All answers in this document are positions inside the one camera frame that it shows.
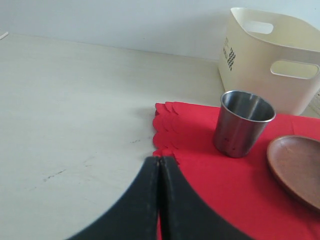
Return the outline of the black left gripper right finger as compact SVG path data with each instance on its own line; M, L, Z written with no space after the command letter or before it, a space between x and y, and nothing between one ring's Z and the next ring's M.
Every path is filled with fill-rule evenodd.
M158 210L162 240L250 240L194 191L176 160L159 159Z

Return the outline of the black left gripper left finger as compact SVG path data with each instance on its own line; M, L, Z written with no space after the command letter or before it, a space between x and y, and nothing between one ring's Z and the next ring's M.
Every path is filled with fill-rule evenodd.
M116 203L70 240L156 240L159 158L147 157Z

